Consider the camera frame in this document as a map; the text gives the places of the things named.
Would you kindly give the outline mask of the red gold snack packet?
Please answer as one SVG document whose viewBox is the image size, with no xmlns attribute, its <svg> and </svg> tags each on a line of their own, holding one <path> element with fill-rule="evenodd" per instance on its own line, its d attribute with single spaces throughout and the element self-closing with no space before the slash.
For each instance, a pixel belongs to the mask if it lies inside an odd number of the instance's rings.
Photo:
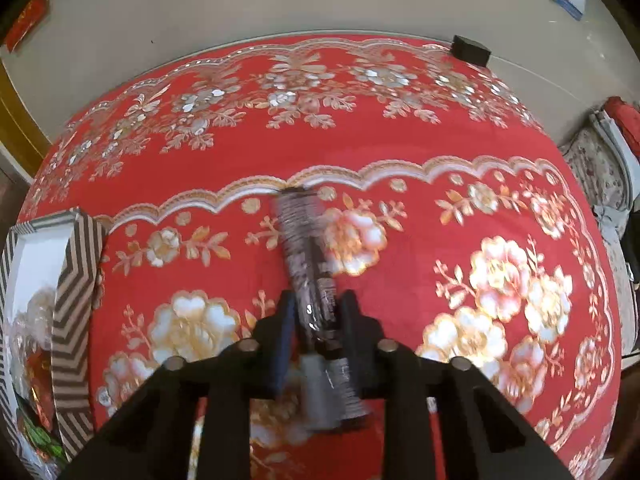
<svg viewBox="0 0 640 480">
<path fill-rule="evenodd" d="M 26 361 L 29 402 L 38 415 L 41 426 L 52 432 L 55 407 L 52 393 L 50 352 L 38 348 Z"/>
</svg>

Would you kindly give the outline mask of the striped white tray box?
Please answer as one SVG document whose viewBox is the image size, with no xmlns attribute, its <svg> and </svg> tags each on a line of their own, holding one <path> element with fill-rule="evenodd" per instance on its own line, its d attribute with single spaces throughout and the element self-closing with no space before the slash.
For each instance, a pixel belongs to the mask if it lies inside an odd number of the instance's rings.
<svg viewBox="0 0 640 480">
<path fill-rule="evenodd" d="M 79 208 L 17 223 L 1 254 L 1 421 L 34 479 L 92 438 L 89 325 L 106 229 Z"/>
</svg>

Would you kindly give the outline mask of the clear bag brown snacks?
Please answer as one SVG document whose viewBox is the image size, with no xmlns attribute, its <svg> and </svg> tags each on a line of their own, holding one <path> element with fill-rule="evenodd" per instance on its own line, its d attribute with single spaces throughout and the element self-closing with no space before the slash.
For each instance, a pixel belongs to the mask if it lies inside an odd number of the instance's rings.
<svg viewBox="0 0 640 480">
<path fill-rule="evenodd" d="M 38 348 L 52 347 L 55 291 L 44 286 L 29 299 L 26 311 L 20 312 L 12 325 L 12 347 L 23 356 L 31 356 Z"/>
</svg>

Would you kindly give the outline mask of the dark chocolate bar wrapper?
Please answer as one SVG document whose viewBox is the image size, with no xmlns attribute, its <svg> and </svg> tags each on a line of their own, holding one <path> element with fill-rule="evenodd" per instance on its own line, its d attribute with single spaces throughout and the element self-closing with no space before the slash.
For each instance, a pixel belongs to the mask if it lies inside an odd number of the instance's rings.
<svg viewBox="0 0 640 480">
<path fill-rule="evenodd" d="M 369 410 L 350 380 L 316 196 L 308 188 L 286 188 L 276 199 L 276 213 L 296 297 L 299 368 L 307 426 L 320 432 L 357 425 L 369 415 Z"/>
</svg>

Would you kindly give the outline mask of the red floral tablecloth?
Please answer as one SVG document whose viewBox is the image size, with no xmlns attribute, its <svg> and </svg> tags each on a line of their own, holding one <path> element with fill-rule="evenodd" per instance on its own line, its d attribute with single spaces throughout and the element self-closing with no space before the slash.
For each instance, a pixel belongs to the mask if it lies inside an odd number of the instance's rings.
<svg viewBox="0 0 640 480">
<path fill-rule="evenodd" d="M 339 289 L 419 356 L 464 356 L 592 479 L 620 388 L 612 271 L 555 143 L 487 68 L 434 42 L 292 36 L 108 92 L 47 154 L 21 216 L 108 229 L 89 336 L 102 425 L 168 356 L 250 336 L 286 285 L 273 197 L 317 195 Z"/>
</svg>

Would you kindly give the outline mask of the red green foil packet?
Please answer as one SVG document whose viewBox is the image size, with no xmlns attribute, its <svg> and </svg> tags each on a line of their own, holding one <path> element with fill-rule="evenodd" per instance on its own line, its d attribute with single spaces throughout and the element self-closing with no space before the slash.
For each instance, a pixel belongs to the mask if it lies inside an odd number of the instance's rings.
<svg viewBox="0 0 640 480">
<path fill-rule="evenodd" d="M 35 424 L 32 419 L 23 412 L 16 415 L 17 427 L 25 437 L 28 445 L 39 456 L 40 460 L 47 463 L 55 463 L 62 467 L 67 464 L 67 458 L 61 443 L 52 437 L 46 430 Z"/>
</svg>

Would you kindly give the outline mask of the small black box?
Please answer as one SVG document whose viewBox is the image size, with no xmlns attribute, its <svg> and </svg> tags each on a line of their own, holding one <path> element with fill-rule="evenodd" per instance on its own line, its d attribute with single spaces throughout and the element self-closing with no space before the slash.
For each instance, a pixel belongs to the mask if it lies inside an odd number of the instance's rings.
<svg viewBox="0 0 640 480">
<path fill-rule="evenodd" d="M 488 65 L 491 50 L 478 41 L 454 35 L 450 44 L 452 56 L 465 63 L 485 68 Z"/>
</svg>

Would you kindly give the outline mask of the red gold wall decoration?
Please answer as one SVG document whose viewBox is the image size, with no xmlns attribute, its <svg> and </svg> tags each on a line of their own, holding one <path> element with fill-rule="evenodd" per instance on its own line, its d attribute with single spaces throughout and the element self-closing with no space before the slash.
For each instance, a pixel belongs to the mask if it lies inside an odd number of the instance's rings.
<svg viewBox="0 0 640 480">
<path fill-rule="evenodd" d="M 4 38 L 6 50 L 14 52 L 49 11 L 49 0 L 29 0 Z"/>
</svg>

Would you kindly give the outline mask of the red cushion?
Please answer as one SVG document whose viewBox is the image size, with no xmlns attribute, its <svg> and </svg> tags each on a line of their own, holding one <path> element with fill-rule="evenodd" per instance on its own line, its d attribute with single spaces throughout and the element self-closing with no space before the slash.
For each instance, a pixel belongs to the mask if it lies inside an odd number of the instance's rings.
<svg viewBox="0 0 640 480">
<path fill-rule="evenodd" d="M 620 129 L 629 148 L 640 157 L 640 113 L 619 96 L 610 96 L 604 103 L 604 110 Z"/>
</svg>

